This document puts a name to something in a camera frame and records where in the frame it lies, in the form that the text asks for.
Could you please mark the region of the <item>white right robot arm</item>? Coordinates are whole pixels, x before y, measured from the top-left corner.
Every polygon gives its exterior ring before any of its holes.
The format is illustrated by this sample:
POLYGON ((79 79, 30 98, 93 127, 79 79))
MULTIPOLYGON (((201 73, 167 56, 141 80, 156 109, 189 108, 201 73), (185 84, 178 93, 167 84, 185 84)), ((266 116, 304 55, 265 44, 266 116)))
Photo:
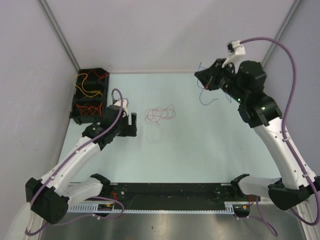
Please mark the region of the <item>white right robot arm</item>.
POLYGON ((248 195, 271 199, 281 210, 288 210, 307 200, 313 193, 312 186, 320 190, 320 178, 304 164, 312 183, 290 151, 288 136, 283 136, 283 115, 276 101, 264 93, 267 74, 256 61, 243 61, 238 70, 234 64, 223 66, 218 58, 207 69, 195 72, 195 77, 205 90, 222 90, 238 104, 241 119, 260 137, 272 156, 279 178, 254 177, 242 174, 231 181, 231 196, 242 201, 248 195))

